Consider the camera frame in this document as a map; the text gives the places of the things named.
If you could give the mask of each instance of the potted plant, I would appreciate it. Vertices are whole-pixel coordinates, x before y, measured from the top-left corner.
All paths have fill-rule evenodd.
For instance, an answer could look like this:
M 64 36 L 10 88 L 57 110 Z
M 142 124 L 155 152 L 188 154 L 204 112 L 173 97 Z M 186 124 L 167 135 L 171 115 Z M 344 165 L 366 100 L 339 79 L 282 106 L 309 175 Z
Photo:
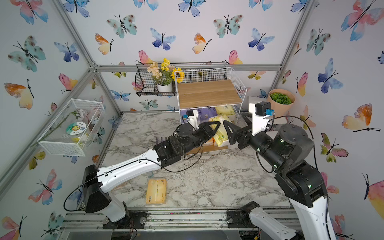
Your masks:
M 159 67 L 157 62 L 147 68 L 147 71 L 152 74 L 152 78 L 157 84 L 157 90 L 159 93 L 172 92 L 172 81 L 176 80 L 178 83 L 184 80 L 185 74 L 180 68 L 176 68 L 170 64 L 168 59 L 164 59 Z

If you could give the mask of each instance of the blue butterfly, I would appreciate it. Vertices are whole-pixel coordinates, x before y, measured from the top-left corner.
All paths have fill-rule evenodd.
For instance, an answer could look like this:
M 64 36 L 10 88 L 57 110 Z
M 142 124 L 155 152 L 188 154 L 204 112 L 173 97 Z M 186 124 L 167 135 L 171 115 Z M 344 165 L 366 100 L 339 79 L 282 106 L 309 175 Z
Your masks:
M 257 46 L 257 50 L 258 51 L 263 50 L 264 49 L 264 44 L 270 43 L 273 39 L 275 39 L 275 36 L 264 37 L 264 35 L 266 35 L 266 33 L 263 33 L 262 35 L 260 35 L 259 31 L 257 31 L 256 28 L 253 28 L 252 29 L 253 41 L 250 41 L 248 43 L 248 46 L 250 48 L 253 48 L 254 46 Z
M 136 7 L 141 8 L 141 5 L 143 4 L 143 2 L 145 4 L 146 0 L 133 0 L 133 2 L 135 3 Z M 149 8 L 152 9 L 152 11 L 157 9 L 157 7 L 159 6 L 157 0 L 147 0 L 147 4 Z
M 116 115 L 112 119 L 109 119 L 108 122 L 112 124 L 112 129 L 117 129 L 118 125 L 121 123 L 121 117 Z
M 171 105 L 167 105 L 167 108 L 171 111 L 176 111 L 177 107 L 172 107 Z
M 99 131 L 97 132 L 97 137 L 95 139 L 96 142 L 98 142 L 99 144 L 102 144 L 103 143 L 103 135 L 105 134 L 105 129 L 103 127 L 100 127 Z
M 272 0 L 249 0 L 249 6 L 251 8 L 254 8 L 257 5 L 257 3 L 259 3 L 259 5 L 260 5 L 260 2 L 263 5 L 263 10 L 264 11 L 269 9 L 273 5 L 273 1 Z
M 122 93 L 122 92 L 118 93 L 113 90 L 111 90 L 111 92 L 115 95 L 113 96 L 114 99 L 123 99 L 126 102 L 129 101 L 127 97 L 130 95 L 130 93 Z
M 330 58 L 328 65 L 325 66 L 325 73 L 319 73 L 319 76 L 317 77 L 317 80 L 319 81 L 319 83 L 323 83 L 323 85 L 321 86 L 322 93 L 327 93 L 328 87 L 331 87 L 332 89 L 340 89 L 343 87 L 343 83 L 333 78 L 334 75 L 338 74 L 338 73 L 335 73 L 336 70 L 333 73 L 332 72 L 333 72 L 333 58 Z
M 143 108 L 149 110 L 149 108 L 157 108 L 158 107 L 158 104 L 156 102 L 157 102 L 157 100 L 154 99 L 151 101 L 145 100 L 145 102 L 139 102 L 139 103 L 141 105 L 143 105 Z
M 225 21 L 221 19 L 214 20 L 214 25 L 215 27 L 217 27 L 216 34 L 218 35 L 218 37 L 219 38 L 224 37 L 225 29 L 227 30 L 227 34 L 229 30 L 233 35 L 236 35 L 240 29 L 240 24 L 238 24 L 238 22 L 241 22 L 243 15 L 237 15 L 229 19 L 229 14 L 228 14 L 228 17 L 224 16 L 224 18 L 225 18 Z
M 61 53 L 64 53 L 64 61 L 66 61 L 67 63 L 71 61 L 71 57 L 75 61 L 79 60 L 79 55 L 74 53 L 77 51 L 74 43 L 70 47 L 68 47 L 68 43 L 64 43 L 65 46 L 58 42 L 54 42 L 53 44 L 59 49 Z
M 173 35 L 173 36 L 164 37 L 165 33 L 164 34 L 161 33 L 162 35 L 160 35 L 153 28 L 150 28 L 150 30 L 151 30 L 151 33 L 152 33 L 152 37 L 156 38 L 156 40 L 152 44 L 156 48 L 158 48 L 158 47 L 160 47 L 162 45 L 164 50 L 166 50 L 166 51 L 170 50 L 170 46 L 168 45 L 168 43 L 173 43 L 176 40 L 176 36 Z
M 384 63 L 384 51 L 382 52 L 382 54 L 380 55 L 380 57 L 377 58 L 377 60 L 383 64 Z
M 87 5 L 89 3 L 89 0 L 66 0 L 67 3 L 64 3 L 63 6 L 64 6 L 64 9 L 67 10 L 67 12 L 73 12 L 73 10 L 76 9 L 76 13 L 77 13 L 77 10 L 79 10 L 79 13 L 87 18 L 89 17 L 89 12 L 87 10 L 84 9 L 85 5 Z
M 257 96 L 258 98 L 266 98 L 266 92 L 263 89 L 260 89 L 260 94 L 261 95 Z
M 19 42 L 17 43 L 19 46 L 13 46 L 23 50 L 23 52 L 13 51 L 8 54 L 8 59 L 14 61 L 15 63 L 21 63 L 22 68 L 24 69 L 36 72 L 37 67 L 33 61 L 37 62 L 36 59 L 45 60 L 45 53 L 43 52 L 43 49 L 39 46 L 35 46 L 37 41 L 34 36 L 27 37 L 24 43 L 24 48 L 20 45 Z
M 67 156 L 67 155 L 63 155 L 63 157 L 70 157 L 71 163 L 73 164 L 77 163 L 77 159 L 79 158 L 78 156 Z
M 76 200 L 76 204 L 79 205 L 82 196 L 83 196 L 83 191 L 82 191 L 82 187 L 80 187 L 79 189 L 77 189 L 77 191 L 75 191 L 68 197 L 68 200 L 72 200 L 72 201 Z
M 183 0 L 183 3 L 179 3 L 179 11 L 185 12 L 188 9 L 191 10 L 192 16 L 198 17 L 200 16 L 200 11 L 197 9 L 200 5 L 202 5 L 205 0 Z
M 291 12 L 295 13 L 295 12 L 299 11 L 299 9 L 300 9 L 300 11 L 298 12 L 298 13 L 300 13 L 303 10 L 305 4 L 307 3 L 307 0 L 299 0 L 299 1 L 300 2 L 292 5 Z

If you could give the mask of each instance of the tissue pack on table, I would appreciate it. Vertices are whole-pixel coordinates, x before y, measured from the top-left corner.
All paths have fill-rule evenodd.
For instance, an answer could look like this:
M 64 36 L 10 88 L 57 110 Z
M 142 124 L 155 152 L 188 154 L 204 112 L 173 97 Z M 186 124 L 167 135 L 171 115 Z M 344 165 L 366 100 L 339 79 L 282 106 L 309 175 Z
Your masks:
M 226 145 L 229 144 L 227 131 L 225 130 L 225 127 L 224 127 L 224 124 L 223 124 L 224 120 L 230 121 L 228 116 L 226 116 L 226 115 L 219 115 L 219 116 L 216 116 L 216 117 L 209 118 L 210 122 L 219 121 L 221 123 L 219 128 L 218 128 L 218 130 L 217 130 L 217 132 L 216 132 L 216 134 L 214 135 L 215 143 L 217 143 L 217 145 L 219 147 L 223 147 L 223 146 L 226 146 Z M 215 129 L 216 128 L 216 124 L 211 125 L 211 128 Z

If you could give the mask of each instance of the wooden shelf board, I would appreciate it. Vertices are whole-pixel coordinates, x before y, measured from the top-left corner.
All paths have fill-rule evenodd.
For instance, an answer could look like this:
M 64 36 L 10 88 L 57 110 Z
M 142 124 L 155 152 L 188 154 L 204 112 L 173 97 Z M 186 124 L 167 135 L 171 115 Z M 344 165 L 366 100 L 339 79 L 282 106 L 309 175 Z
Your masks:
M 177 84 L 180 109 L 240 104 L 230 80 Z

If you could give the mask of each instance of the yellow tissue pack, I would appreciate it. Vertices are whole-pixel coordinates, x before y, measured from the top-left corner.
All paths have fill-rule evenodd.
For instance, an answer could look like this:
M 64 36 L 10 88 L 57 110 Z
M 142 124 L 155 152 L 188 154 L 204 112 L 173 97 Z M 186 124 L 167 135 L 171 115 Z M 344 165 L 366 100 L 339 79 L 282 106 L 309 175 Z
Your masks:
M 224 120 L 230 121 L 226 115 L 219 115 L 216 117 L 209 118 L 210 122 L 219 121 L 221 123 L 216 134 L 214 135 L 215 143 L 217 143 L 219 147 L 226 146 L 229 143 L 227 131 L 225 130 L 225 127 L 223 124 Z M 216 124 L 211 125 L 211 128 L 215 129 Z
M 150 178 L 148 180 L 145 199 L 147 204 L 163 204 L 166 201 L 167 180 L 165 178 Z

